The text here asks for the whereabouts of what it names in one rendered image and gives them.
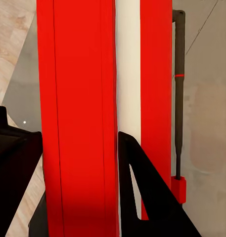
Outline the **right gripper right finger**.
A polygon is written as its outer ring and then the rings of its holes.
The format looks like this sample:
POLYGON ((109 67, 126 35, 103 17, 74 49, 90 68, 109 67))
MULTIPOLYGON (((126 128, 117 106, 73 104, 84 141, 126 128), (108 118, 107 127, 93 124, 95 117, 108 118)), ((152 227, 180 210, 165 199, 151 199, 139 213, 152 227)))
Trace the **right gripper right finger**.
POLYGON ((118 139, 122 237, 202 237, 137 140, 118 139), (130 165, 149 220, 137 217, 130 165))

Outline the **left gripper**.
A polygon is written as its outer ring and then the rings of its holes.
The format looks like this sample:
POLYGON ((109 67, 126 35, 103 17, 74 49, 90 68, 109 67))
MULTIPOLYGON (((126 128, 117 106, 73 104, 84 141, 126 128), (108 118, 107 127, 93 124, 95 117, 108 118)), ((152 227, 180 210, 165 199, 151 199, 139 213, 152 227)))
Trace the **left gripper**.
POLYGON ((0 150, 19 139, 22 136, 31 134, 27 130, 19 129, 8 125, 6 107, 0 106, 0 150))

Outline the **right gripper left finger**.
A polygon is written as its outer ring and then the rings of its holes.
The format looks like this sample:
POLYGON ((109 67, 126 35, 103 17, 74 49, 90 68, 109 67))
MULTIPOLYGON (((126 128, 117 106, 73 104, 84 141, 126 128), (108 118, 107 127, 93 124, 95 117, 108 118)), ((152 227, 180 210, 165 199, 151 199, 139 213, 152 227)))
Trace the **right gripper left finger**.
POLYGON ((0 150, 0 237, 5 237, 42 153, 40 131, 0 150))

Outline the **radio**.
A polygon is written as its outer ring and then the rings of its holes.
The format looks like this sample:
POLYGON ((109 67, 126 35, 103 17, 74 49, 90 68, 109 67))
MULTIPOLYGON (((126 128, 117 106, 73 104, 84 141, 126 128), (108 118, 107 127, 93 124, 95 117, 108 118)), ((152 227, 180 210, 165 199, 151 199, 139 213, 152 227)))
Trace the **radio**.
MULTIPOLYGON (((37 0, 37 33, 49 237, 122 237, 119 131, 137 140, 182 207, 185 12, 172 0, 37 0)), ((137 217, 149 220, 130 171, 137 217)))

